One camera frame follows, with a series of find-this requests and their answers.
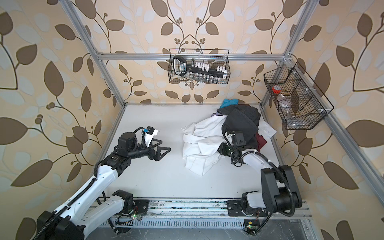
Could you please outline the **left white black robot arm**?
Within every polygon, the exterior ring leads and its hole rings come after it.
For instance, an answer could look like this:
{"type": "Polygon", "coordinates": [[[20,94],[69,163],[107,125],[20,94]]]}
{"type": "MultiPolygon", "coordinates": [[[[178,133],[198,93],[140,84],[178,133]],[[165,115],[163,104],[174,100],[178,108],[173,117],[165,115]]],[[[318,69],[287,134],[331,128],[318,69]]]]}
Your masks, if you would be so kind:
{"type": "Polygon", "coordinates": [[[93,175],[73,196],[54,211],[45,211],[38,217],[35,240],[84,240],[105,221],[118,234],[111,217],[119,215],[134,220],[147,212],[147,201],[136,204],[133,194],[123,190],[104,197],[103,202],[99,199],[132,160],[148,157],[158,162],[171,151],[161,145],[161,140],[154,139],[156,129],[140,127],[138,131],[140,140],[136,132],[123,133],[114,150],[97,162],[93,175]]]}

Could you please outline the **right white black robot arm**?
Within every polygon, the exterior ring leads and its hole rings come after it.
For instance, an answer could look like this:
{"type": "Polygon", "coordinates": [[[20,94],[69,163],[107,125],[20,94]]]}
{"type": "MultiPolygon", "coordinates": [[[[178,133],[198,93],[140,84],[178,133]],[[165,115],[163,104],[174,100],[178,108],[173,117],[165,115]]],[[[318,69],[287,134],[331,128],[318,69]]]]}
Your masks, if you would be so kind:
{"type": "Polygon", "coordinates": [[[260,190],[243,193],[239,200],[229,200],[226,203],[230,217],[256,217],[245,223],[245,232],[248,235],[257,235],[273,214],[292,217],[296,209],[302,207],[303,200],[293,170],[288,165],[276,166],[257,150],[246,151],[243,146],[222,143],[218,152],[230,157],[231,163],[236,167],[246,164],[260,172],[260,190]]]}

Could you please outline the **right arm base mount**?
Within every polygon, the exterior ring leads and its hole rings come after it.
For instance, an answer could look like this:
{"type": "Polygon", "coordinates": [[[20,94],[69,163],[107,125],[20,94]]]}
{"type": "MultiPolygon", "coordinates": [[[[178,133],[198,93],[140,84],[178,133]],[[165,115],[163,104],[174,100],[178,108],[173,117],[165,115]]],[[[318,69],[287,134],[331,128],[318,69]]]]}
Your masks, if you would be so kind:
{"type": "Polygon", "coordinates": [[[228,200],[226,203],[230,217],[267,217],[269,212],[263,208],[251,208],[242,200],[228,200]]]}

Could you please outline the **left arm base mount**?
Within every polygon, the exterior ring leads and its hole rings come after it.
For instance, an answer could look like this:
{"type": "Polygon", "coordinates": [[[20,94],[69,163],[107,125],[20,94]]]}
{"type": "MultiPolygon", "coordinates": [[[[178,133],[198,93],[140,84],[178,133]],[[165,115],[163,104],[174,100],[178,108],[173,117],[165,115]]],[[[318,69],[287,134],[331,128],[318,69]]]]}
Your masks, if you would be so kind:
{"type": "Polygon", "coordinates": [[[147,199],[130,199],[124,200],[123,203],[123,209],[117,213],[118,216],[146,215],[150,201],[147,199]]]}

